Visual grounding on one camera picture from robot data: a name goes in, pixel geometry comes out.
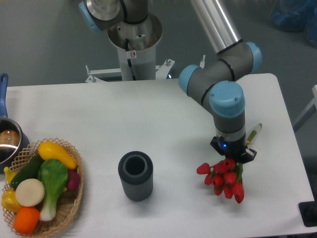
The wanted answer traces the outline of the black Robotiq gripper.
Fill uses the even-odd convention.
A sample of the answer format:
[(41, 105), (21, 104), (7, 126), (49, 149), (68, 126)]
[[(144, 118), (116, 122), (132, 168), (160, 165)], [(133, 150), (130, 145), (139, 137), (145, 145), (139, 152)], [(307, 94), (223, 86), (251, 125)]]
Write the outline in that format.
[(237, 158), (240, 164), (252, 162), (257, 151), (246, 148), (246, 130), (241, 128), (236, 132), (223, 132), (219, 129), (216, 130), (210, 142), (212, 148), (220, 155), (225, 157)]

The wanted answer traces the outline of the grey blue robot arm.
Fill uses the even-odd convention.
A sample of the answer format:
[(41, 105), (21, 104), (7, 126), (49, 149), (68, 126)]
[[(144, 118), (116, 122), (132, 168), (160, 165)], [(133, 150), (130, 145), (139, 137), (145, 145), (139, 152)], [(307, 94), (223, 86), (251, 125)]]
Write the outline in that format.
[[(250, 162), (256, 151), (246, 142), (245, 97), (237, 80), (261, 65), (261, 51), (243, 41), (221, 1), (194, 0), (192, 6), (218, 59), (207, 67), (185, 67), (179, 87), (212, 114), (216, 135), (211, 146), (237, 163)], [(107, 31), (117, 48), (122, 80), (157, 79), (162, 25), (146, 0), (84, 0), (79, 9), (94, 32)]]

